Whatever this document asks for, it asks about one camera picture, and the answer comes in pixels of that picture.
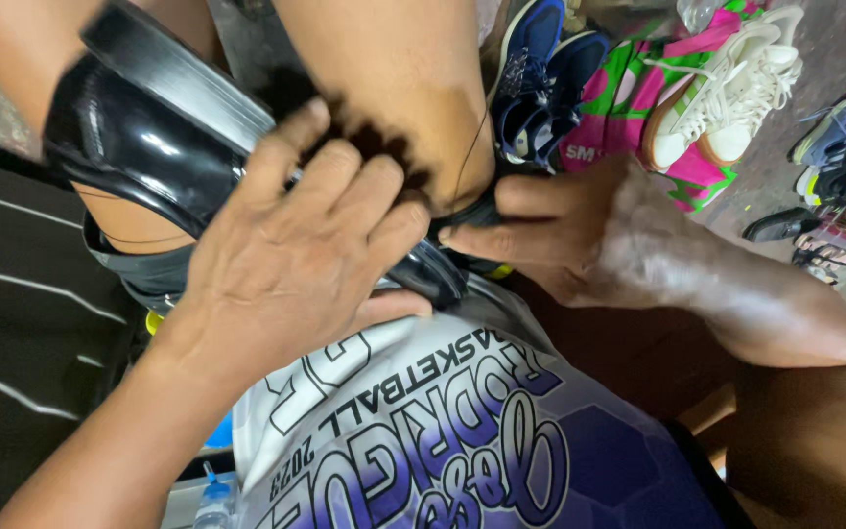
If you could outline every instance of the white sneaker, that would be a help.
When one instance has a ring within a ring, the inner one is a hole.
[[[649,117],[642,141],[646,162],[665,170],[698,141],[712,123],[730,123],[725,87],[747,66],[758,62],[766,46],[778,41],[781,31],[772,24],[746,24],[729,37],[703,69],[685,69],[646,61],[669,70],[694,74],[664,99]]]
[[[736,163],[756,137],[762,121],[773,109],[782,109],[792,97],[792,86],[802,73],[802,59],[792,46],[795,28],[805,11],[788,6],[770,11],[747,23],[771,24],[781,35],[766,46],[758,61],[747,66],[725,88],[730,113],[726,120],[711,122],[700,137],[698,148],[708,162],[728,167]]]

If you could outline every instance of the white t-shirt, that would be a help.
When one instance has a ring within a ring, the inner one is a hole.
[[[724,526],[660,423],[571,368],[520,297],[469,288],[243,396],[241,529]]]

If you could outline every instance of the shiny black shoe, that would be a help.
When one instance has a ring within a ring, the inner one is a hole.
[[[81,39],[88,54],[58,83],[45,125],[48,167],[200,237],[273,118],[129,2],[108,2]],[[387,277],[443,309],[466,274],[424,240]]]

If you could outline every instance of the water bottle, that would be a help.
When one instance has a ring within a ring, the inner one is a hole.
[[[234,491],[226,483],[217,481],[211,463],[204,462],[204,472],[210,484],[204,487],[201,506],[194,515],[194,529],[231,529],[230,513],[234,507]]]

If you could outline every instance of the blue sneaker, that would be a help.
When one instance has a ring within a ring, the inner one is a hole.
[[[538,133],[547,111],[547,61],[563,25],[563,0],[532,0],[514,17],[501,43],[501,64],[489,92],[498,150],[512,163],[538,162]]]
[[[547,64],[551,85],[549,137],[538,147],[538,157],[546,162],[573,128],[580,125],[583,87],[603,65],[609,41],[596,31],[586,31],[560,42]],[[541,130],[538,140],[544,136]]]
[[[818,112],[807,120],[824,116],[822,122],[795,146],[792,161],[798,165],[821,167],[831,151],[846,147],[846,99],[830,111]]]

